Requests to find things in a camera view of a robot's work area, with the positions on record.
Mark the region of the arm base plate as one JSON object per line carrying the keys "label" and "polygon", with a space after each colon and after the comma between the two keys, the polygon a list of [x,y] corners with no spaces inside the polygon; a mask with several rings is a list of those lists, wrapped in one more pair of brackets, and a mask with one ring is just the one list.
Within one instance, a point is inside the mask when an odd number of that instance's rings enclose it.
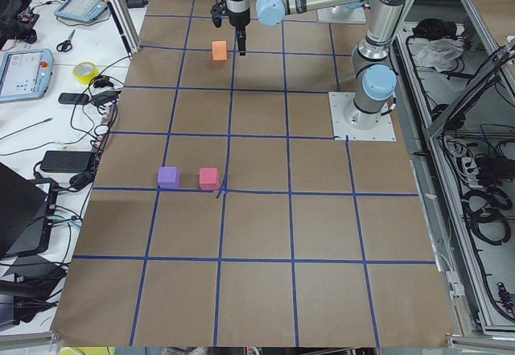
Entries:
{"label": "arm base plate", "polygon": [[333,138],[340,141],[395,142],[396,135],[385,103],[379,113],[365,114],[354,104],[355,93],[330,92]]}
{"label": "arm base plate", "polygon": [[317,10],[319,23],[366,24],[363,7],[331,6]]}

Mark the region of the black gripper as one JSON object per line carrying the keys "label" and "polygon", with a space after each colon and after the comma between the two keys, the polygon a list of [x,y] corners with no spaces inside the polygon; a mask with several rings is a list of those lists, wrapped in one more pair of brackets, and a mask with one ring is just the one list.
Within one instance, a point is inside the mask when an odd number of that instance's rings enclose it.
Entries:
{"label": "black gripper", "polygon": [[246,55],[245,28],[250,23],[250,8],[248,8],[242,12],[235,12],[235,11],[229,10],[228,17],[229,17],[230,24],[236,29],[236,39],[238,42],[239,55],[245,56]]}

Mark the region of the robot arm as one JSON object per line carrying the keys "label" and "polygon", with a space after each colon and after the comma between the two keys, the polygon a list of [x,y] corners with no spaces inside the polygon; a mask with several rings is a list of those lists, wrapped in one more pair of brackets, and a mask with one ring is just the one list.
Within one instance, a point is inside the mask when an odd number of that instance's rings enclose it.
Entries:
{"label": "robot arm", "polygon": [[267,27],[281,24],[287,15],[316,11],[325,23],[354,23],[365,6],[365,37],[352,53],[357,91],[343,109],[345,122],[356,130],[371,130],[381,118],[391,113],[385,104],[393,99],[397,84],[394,71],[387,65],[390,45],[398,33],[414,0],[216,0],[212,21],[220,26],[227,17],[236,32],[237,50],[246,54],[245,29],[250,11],[256,10],[258,21]]}

